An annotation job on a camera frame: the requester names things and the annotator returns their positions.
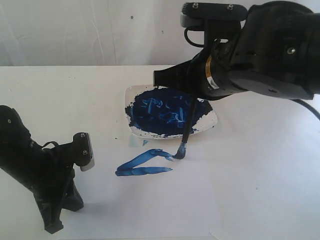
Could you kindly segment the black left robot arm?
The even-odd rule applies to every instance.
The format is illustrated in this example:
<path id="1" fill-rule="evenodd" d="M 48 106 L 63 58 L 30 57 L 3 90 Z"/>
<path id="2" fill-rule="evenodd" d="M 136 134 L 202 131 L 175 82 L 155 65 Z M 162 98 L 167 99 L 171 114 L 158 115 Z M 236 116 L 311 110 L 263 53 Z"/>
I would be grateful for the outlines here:
<path id="1" fill-rule="evenodd" d="M 37 144 L 14 108 L 0 107 L 0 167 L 32 192 L 44 229 L 54 234 L 63 229 L 62 209 L 76 212 L 84 202 L 75 186 L 74 165 L 91 161 L 89 135 L 79 132 L 73 141 L 53 148 Z"/>

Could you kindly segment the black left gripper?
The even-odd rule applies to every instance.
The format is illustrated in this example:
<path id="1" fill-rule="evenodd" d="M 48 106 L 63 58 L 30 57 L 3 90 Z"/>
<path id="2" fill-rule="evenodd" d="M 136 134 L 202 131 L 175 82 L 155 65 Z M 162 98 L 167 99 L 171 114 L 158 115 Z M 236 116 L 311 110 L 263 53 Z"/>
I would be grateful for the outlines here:
<path id="1" fill-rule="evenodd" d="M 44 230 L 54 234 L 63 229 L 61 210 L 79 211 L 84 207 L 73 180 L 69 183 L 64 200 L 61 195 L 68 178 L 74 176 L 70 164 L 65 164 L 62 153 L 56 149 L 21 149 L 19 183 L 32 193 L 41 214 Z"/>

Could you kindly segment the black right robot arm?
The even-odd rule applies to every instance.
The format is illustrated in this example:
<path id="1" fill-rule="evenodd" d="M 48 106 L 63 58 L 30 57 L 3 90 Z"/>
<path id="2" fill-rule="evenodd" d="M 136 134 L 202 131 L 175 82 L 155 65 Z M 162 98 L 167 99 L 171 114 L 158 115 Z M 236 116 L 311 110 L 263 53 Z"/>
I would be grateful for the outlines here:
<path id="1" fill-rule="evenodd" d="M 156 87 L 211 101 L 242 92 L 311 100 L 320 92 L 320 16 L 301 4 L 187 2 L 180 24 L 204 33 L 201 51 L 155 71 Z"/>

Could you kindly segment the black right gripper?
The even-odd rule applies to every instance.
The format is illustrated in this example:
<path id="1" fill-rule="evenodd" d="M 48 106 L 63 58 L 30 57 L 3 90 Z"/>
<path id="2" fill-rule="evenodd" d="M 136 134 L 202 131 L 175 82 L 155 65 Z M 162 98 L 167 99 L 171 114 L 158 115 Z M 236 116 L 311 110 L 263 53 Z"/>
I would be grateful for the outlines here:
<path id="1" fill-rule="evenodd" d="M 219 100 L 248 90 L 228 77 L 228 58 L 220 58 L 227 43 L 215 39 L 190 62 L 153 72 L 153 86 L 174 89 L 204 100 Z"/>

